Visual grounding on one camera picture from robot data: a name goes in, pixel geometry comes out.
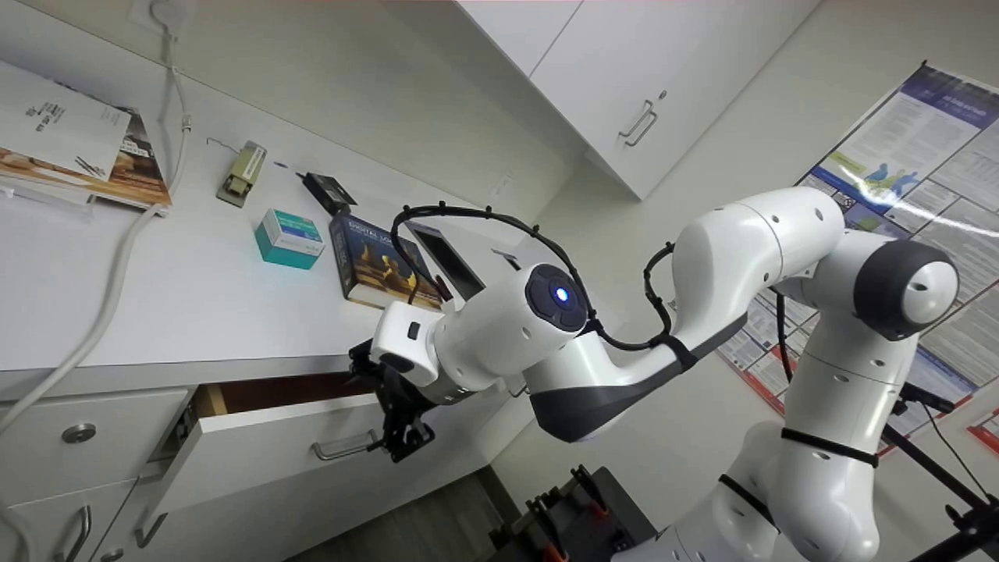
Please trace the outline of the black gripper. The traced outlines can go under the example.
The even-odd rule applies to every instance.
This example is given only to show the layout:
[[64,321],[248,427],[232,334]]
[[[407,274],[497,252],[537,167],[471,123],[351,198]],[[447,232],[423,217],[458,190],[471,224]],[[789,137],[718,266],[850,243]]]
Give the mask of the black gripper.
[[433,408],[408,380],[408,359],[399,357],[372,357],[372,344],[351,349],[351,373],[375,384],[381,413],[385,413],[385,451],[395,461],[403,461],[416,451],[433,441],[433,427],[423,422]]

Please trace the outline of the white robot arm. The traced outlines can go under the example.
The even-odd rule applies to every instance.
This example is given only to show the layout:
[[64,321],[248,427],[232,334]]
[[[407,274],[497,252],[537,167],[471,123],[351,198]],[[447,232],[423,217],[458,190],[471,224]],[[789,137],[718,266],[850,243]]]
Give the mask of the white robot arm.
[[818,313],[779,422],[745,430],[706,500],[614,562],[873,562],[878,451],[919,338],[960,297],[954,264],[911,239],[845,224],[814,189],[756,193],[689,221],[671,243],[673,325],[614,364],[564,257],[520,266],[453,313],[390,303],[354,359],[387,384],[387,441],[433,406],[517,375],[537,426],[585,441],[744,331],[780,292]]

